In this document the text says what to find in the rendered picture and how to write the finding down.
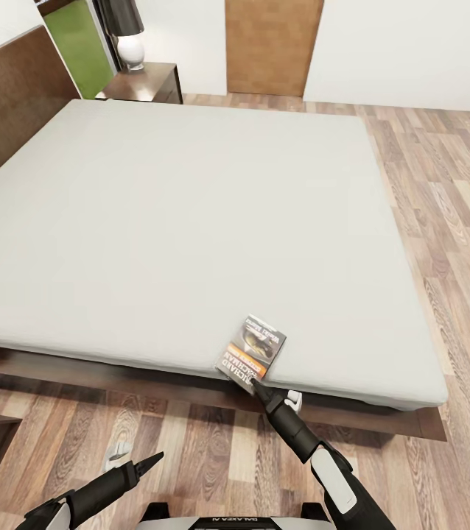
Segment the hardback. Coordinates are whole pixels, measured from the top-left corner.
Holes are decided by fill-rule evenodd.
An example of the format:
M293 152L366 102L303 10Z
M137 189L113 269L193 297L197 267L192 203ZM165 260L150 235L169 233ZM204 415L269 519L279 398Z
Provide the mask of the hardback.
M234 335L215 367L250 395L252 379L262 382L287 337L250 314Z

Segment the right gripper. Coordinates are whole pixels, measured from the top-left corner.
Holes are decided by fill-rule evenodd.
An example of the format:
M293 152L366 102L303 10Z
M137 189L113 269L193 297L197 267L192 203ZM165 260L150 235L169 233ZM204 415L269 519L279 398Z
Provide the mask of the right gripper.
M295 415L293 409L284 402L284 396L273 394L255 378L251 379L257 395L266 404L264 412L266 412L270 424L290 447L293 438L306 426L306 423L298 415Z

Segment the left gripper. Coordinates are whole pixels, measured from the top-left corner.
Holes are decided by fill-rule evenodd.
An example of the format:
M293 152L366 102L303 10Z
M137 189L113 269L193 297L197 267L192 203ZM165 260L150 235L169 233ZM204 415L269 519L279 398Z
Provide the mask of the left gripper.
M95 515L120 499L126 492L137 486L140 478L164 457L164 452L155 454L148 459L141 460L136 466L131 460L121 467L114 467L90 482L93 487L96 509Z

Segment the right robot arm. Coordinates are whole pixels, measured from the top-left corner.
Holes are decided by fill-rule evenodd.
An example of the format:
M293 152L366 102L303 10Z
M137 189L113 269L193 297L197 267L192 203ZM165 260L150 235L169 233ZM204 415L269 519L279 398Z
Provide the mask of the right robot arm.
M353 467L322 435L316 436L295 415L301 410L302 393L290 390L275 395L255 378L252 385L266 404L270 424L305 464L309 459L313 473L324 487L324 501L337 530L396 530L371 494L352 475Z

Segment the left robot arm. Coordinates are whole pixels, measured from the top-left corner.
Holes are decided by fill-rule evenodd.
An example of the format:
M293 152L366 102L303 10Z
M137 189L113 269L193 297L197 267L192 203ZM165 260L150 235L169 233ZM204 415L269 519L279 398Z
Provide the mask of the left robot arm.
M69 490L50 498L24 515L26 520L14 530L75 530L80 524L100 513L126 492L137 486L140 478L164 457L164 452L141 460L116 461L130 452L130 442L115 443L105 451L103 474L78 491Z

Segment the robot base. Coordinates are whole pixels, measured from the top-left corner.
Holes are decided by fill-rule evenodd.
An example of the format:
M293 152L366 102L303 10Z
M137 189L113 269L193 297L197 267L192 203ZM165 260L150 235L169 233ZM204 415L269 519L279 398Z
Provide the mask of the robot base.
M337 530L328 521L320 502L303 502L296 517L176 517L170 518L167 502L152 502L133 530Z

